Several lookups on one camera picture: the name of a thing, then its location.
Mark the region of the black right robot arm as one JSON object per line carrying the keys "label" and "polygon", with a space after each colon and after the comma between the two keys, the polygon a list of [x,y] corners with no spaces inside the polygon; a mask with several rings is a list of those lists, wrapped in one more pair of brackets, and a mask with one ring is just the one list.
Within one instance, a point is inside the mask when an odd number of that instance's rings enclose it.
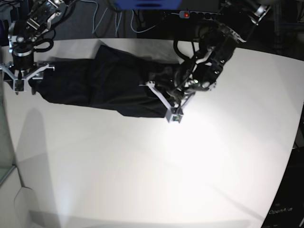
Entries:
{"label": "black right robot arm", "polygon": [[25,20],[14,21],[8,29],[9,53],[12,61],[1,62],[0,73],[16,94],[26,91],[26,83],[43,80],[44,72],[55,67],[34,60],[35,53],[45,53],[54,46],[52,38],[45,35],[68,18],[75,8],[74,0],[36,0]]}

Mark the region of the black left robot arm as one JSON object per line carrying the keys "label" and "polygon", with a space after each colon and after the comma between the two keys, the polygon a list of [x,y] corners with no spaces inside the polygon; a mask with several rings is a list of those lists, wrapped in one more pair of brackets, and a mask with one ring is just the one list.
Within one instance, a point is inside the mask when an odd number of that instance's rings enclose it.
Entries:
{"label": "black left robot arm", "polygon": [[148,69],[144,83],[152,117],[182,115],[196,92],[211,90],[237,46],[247,42],[271,5],[267,0],[227,0],[206,25],[193,22],[187,11],[163,25],[175,35],[173,49],[183,62],[160,60]]}

